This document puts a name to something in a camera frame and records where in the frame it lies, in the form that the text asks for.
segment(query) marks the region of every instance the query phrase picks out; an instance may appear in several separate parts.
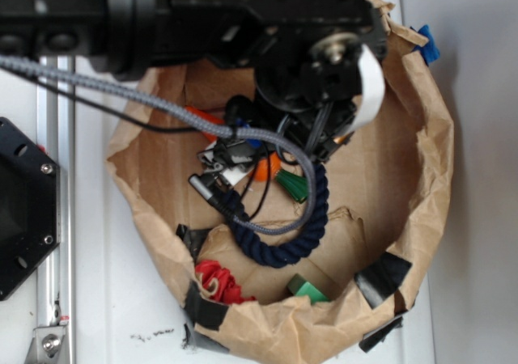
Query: black tape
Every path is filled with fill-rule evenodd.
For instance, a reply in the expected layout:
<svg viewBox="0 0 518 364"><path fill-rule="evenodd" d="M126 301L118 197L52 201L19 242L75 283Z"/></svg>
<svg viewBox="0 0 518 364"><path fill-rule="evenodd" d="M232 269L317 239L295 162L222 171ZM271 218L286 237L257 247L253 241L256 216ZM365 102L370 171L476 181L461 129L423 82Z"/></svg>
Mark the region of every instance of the black tape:
<svg viewBox="0 0 518 364"><path fill-rule="evenodd" d="M376 330L374 333L370 333L366 338L363 339L363 341L359 343L359 348L363 352L368 353L372 348L374 348L380 342L384 341L384 339L387 338L392 330L401 328L402 326L403 317L398 316L383 328Z"/></svg>
<svg viewBox="0 0 518 364"><path fill-rule="evenodd" d="M211 229L191 230L186 225L179 225L176 234L182 239L194 260L197 259L202 245L205 243Z"/></svg>
<svg viewBox="0 0 518 364"><path fill-rule="evenodd" d="M227 315L228 306L204 299L197 283L191 281L184 310L194 324L200 324L210 330L219 330Z"/></svg>
<svg viewBox="0 0 518 364"><path fill-rule="evenodd" d="M411 267L409 261L386 252L366 269L356 273L355 281L369 306L375 309L396 293Z"/></svg>
<svg viewBox="0 0 518 364"><path fill-rule="evenodd" d="M185 339L182 344L183 349L187 349L188 346L195 348L203 348L212 350L220 353L230 353L228 348L212 340L211 338L202 335L194 330L194 324L189 320L185 325Z"/></svg>

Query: gray braided cable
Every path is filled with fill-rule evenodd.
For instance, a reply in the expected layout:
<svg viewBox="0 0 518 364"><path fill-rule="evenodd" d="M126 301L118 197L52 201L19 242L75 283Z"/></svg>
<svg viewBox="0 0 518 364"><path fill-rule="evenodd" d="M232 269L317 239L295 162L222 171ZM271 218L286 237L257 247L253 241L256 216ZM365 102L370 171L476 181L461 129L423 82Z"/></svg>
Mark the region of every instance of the gray braided cable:
<svg viewBox="0 0 518 364"><path fill-rule="evenodd" d="M184 110L177 104L169 102L165 99L160 99L154 95L149 95L134 89L129 89L122 86L121 84L109 83L97 78L87 77L81 74L74 74L69 71L59 70L50 66L43 66L37 62L29 61L28 59L20 57L6 57L0 55L0 67L5 70L12 70L14 72L26 74L32 77L45 77L51 80L69 83L70 85L74 85L76 87L86 87L94 91L101 91L110 95L115 95L117 97L135 101L140 104L145 104L152 108L166 112L167 114L176 117L180 121L183 121L184 123L191 125L198 130L206 131L220 138L230 138L234 132L228 126L212 124L209 121L206 121L201 117ZM300 216L291 224L281 228L264 228L263 226L259 226L253 222L243 222L237 216L233 218L233 221L252 231L261 232L266 235L282 235L289 231L293 231L294 229L306 223L306 221L309 220L312 216L316 205L316 181L312 162L304 153L304 151L284 137L266 129L238 128L236 130L236 136L240 139L256 139L269 142L277 146L281 146L285 151L290 152L299 163L308 180L308 199L302 216Z"/></svg>

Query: green object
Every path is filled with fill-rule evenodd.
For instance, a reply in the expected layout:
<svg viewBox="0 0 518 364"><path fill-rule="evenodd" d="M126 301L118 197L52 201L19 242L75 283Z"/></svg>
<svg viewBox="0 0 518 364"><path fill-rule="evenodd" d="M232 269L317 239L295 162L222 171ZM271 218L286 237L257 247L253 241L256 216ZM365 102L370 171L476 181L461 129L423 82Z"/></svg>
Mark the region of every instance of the green object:
<svg viewBox="0 0 518 364"><path fill-rule="evenodd" d="M275 180L300 204L308 199L308 182L303 176L291 174L289 171L281 168L275 176Z"/></svg>
<svg viewBox="0 0 518 364"><path fill-rule="evenodd" d="M299 274L296 274L288 283L288 290L295 297L303 297L307 295L311 300L311 304L316 302L329 302L329 298L323 295L314 285L309 283Z"/></svg>

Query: black mount plate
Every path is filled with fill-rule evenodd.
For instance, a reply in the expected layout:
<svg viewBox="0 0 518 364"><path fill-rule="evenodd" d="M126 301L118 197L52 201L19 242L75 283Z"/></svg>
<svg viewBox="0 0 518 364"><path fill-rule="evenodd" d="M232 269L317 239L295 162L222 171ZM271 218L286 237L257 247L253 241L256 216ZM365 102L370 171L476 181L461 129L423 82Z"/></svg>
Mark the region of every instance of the black mount plate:
<svg viewBox="0 0 518 364"><path fill-rule="evenodd" d="M57 247L58 166L0 117L0 301Z"/></svg>

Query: brown paper bag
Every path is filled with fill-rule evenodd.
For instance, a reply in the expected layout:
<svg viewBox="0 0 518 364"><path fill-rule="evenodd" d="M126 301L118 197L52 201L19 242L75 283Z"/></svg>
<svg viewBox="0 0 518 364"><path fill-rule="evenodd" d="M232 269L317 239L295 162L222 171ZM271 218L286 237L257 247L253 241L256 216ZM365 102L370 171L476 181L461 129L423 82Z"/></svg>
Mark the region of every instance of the brown paper bag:
<svg viewBox="0 0 518 364"><path fill-rule="evenodd" d="M199 173L196 153L207 146L199 133L157 134L121 123L109 146L108 170L131 205L134 221L156 268L183 307L195 281L194 260L175 235L178 224L213 227L199 260L219 260L257 302L232 305L216 330L197 332L231 353L272 364L317 364L361 341L363 336L414 305L418 288L443 234L452 178L453 125L416 44L427 39L394 23L393 5L380 8L389 53L380 115L326 164L329 224L309 258L284 269L261 267L236 246L223 219L191 189ZM150 70L140 89L178 104L220 108L235 94L253 97L253 72L220 71L207 61ZM153 125L177 121L137 104L130 115ZM242 192L243 185L237 186ZM261 197L255 184L248 210ZM300 214L272 185L258 222L279 225ZM281 243L296 234L262 236ZM388 251L412 263L397 295L372 309L353 276ZM313 306L307 297L289 297L285 287L301 273L325 292L330 303Z"/></svg>

